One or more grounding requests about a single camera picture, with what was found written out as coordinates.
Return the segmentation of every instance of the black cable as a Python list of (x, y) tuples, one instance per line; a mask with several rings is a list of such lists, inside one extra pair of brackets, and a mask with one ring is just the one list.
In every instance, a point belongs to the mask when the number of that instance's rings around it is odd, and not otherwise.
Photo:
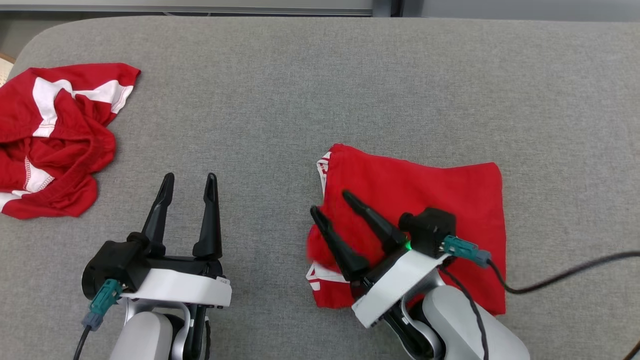
[(527, 286), (526, 288), (521, 288), (521, 289), (514, 289), (509, 285), (507, 285), (507, 283), (504, 282), (504, 278), (502, 277), (502, 274), (500, 274), (500, 270), (498, 269), (498, 266), (496, 266), (496, 264), (491, 259), (489, 259), (487, 263), (493, 269), (493, 272), (495, 272), (495, 275), (498, 277), (498, 280), (500, 281), (500, 283), (502, 283), (502, 286), (508, 293), (520, 295), (520, 294), (530, 293), (532, 291), (536, 291), (542, 288), (546, 288), (547, 286), (554, 284), (555, 282), (563, 280), (579, 272), (589, 270), (590, 268), (594, 268), (599, 265), (610, 263), (611, 261), (632, 258), (635, 256), (640, 257), (640, 251), (626, 251), (626, 252), (619, 252), (617, 254), (603, 256), (601, 258), (597, 258), (591, 261), (587, 261), (586, 263), (574, 266), (573, 268), (570, 268), (569, 270), (561, 272), (560, 274), (557, 274), (555, 276), (552, 276), (547, 280), (541, 281), (538, 284), (533, 284), (531, 286)]
[(465, 294), (467, 299), (469, 299), (469, 304), (471, 304), (471, 310), (473, 310), (474, 314), (476, 314), (476, 320), (478, 322), (478, 328), (480, 329), (480, 339), (482, 341), (482, 349), (484, 351), (483, 359), (484, 360), (489, 360), (489, 344), (486, 341), (486, 331), (484, 329), (484, 323), (482, 322), (482, 316), (480, 316), (480, 311), (478, 310), (478, 306), (476, 305), (476, 302), (471, 297), (471, 294), (469, 293), (469, 291), (467, 291), (467, 289), (464, 287), (464, 285), (462, 285), (462, 282), (460, 282), (453, 275), (451, 275), (451, 273), (448, 272), (447, 269), (444, 266), (440, 266), (438, 268), (440, 269), (440, 271), (443, 274), (448, 276), (454, 282), (454, 284), (458, 285), (458, 287), (460, 288), (462, 293)]
[(204, 349), (204, 360), (209, 360), (209, 356), (211, 356), (211, 325), (208, 320), (204, 322), (204, 326), (207, 333), (207, 338), (205, 339), (206, 348)]
[(76, 354), (74, 355), (74, 360), (80, 359), (80, 353), (82, 352), (84, 341), (86, 340), (86, 337), (89, 335), (90, 331), (91, 331), (91, 328), (89, 326), (84, 327), (84, 331), (82, 333), (82, 336), (80, 336), (80, 341), (78, 341), (78, 346), (76, 347)]
[(625, 358), (623, 360), (631, 360), (634, 358), (634, 356), (636, 356), (638, 354), (638, 352), (640, 352), (640, 341), (638, 341), (638, 343), (635, 345), (635, 347), (633, 349), (631, 349), (631, 352), (629, 352), (627, 354), (627, 356), (625, 356)]

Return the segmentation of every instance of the white stripe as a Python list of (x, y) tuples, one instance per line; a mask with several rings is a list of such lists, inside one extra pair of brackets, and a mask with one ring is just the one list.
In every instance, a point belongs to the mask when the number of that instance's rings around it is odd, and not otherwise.
[(10, 193), (0, 192), (0, 212), (11, 200), (21, 199), (23, 195), (28, 193), (36, 193), (44, 189), (53, 181), (53, 176), (49, 175), (46, 171), (36, 168), (29, 161), (28, 158), (24, 158), (24, 171), (26, 181), (24, 183), (25, 190), (14, 190)]
[(43, 78), (36, 78), (33, 85), (33, 100), (36, 102), (42, 122), (33, 136), (48, 138), (58, 121), (58, 114), (54, 107), (54, 100), (60, 92), (66, 90), (75, 99), (77, 94), (84, 95), (91, 101), (111, 104), (111, 112), (117, 114), (124, 106), (127, 97), (133, 91), (133, 86), (122, 86), (118, 80), (107, 81), (93, 90), (74, 91), (68, 80), (58, 80), (54, 83)]
[(331, 158), (331, 151), (327, 152), (322, 159), (316, 162), (318, 173), (320, 174), (320, 185), (322, 186), (322, 195), (324, 196), (324, 188), (326, 188), (326, 174), (329, 171), (329, 161), (326, 159)]
[(309, 282), (311, 282), (312, 280), (325, 280), (349, 283), (339, 272), (329, 270), (319, 263), (316, 263), (315, 261), (311, 264), (306, 278)]
[(4, 209), (4, 206), (7, 202), (11, 200), (17, 200), (21, 198), (24, 194), (29, 193), (22, 190), (14, 190), (11, 193), (1, 193), (0, 192), (0, 213)]

